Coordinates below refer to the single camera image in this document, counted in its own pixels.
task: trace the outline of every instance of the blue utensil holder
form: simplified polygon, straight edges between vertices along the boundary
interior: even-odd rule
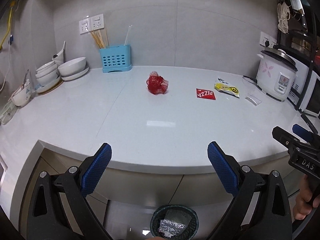
[[[110,46],[109,49],[99,49],[103,73],[131,70],[130,48],[130,45],[122,45]]]

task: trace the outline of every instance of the silver foil wrapper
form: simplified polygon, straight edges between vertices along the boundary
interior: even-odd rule
[[[159,232],[164,233],[165,231],[171,233],[173,236],[180,235],[188,225],[174,222],[172,220],[163,219],[160,221]]]

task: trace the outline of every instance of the red net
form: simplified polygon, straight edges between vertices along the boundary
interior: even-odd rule
[[[156,94],[164,94],[168,89],[169,82],[165,80],[162,76],[159,76],[156,71],[152,71],[147,80],[148,90]]]

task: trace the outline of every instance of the yellow snack packet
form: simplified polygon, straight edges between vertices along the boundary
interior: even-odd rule
[[[230,95],[234,95],[237,98],[240,98],[239,90],[235,86],[230,85],[228,82],[224,81],[221,78],[218,78],[218,81],[216,81],[215,88],[218,91],[223,91]]]

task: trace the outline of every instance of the pink flower pattern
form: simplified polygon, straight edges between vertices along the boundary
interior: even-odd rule
[[[264,69],[262,70],[262,72],[267,72],[268,76],[271,78],[271,74],[270,74],[270,71],[269,71],[271,69],[273,69],[273,66],[268,67],[267,63],[265,62],[265,66],[264,66]]]

